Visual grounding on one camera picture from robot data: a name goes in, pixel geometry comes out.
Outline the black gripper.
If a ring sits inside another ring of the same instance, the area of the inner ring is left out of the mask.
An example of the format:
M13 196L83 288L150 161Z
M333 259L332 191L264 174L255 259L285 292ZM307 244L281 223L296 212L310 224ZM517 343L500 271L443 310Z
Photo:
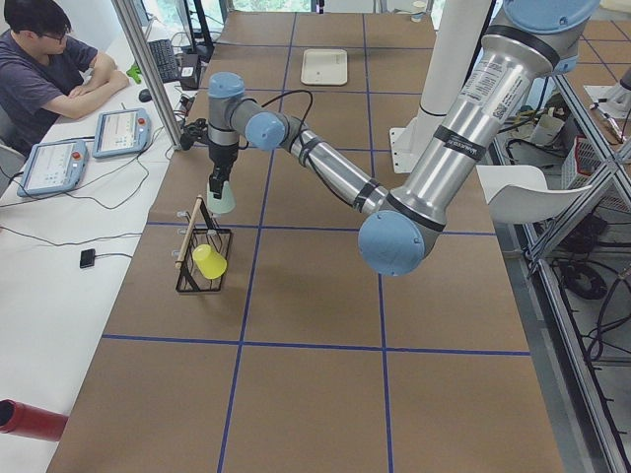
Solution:
M213 170L208 177L207 193L212 198L222 198L224 182L230 179L232 167L238 158L238 145L210 144L208 154Z

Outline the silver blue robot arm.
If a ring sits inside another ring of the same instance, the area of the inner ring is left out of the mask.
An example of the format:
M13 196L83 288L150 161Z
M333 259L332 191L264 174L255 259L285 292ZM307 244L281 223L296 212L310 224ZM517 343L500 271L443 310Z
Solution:
M239 141L282 148L312 170L345 204L366 214L358 236L376 272L400 276L431 252L446 210L486 154L534 79L572 70L578 40L596 1L506 1L481 39L482 58L434 131L405 182L385 190L316 135L303 120L269 112L245 95L232 72L209 79L209 188L217 192L238 155Z

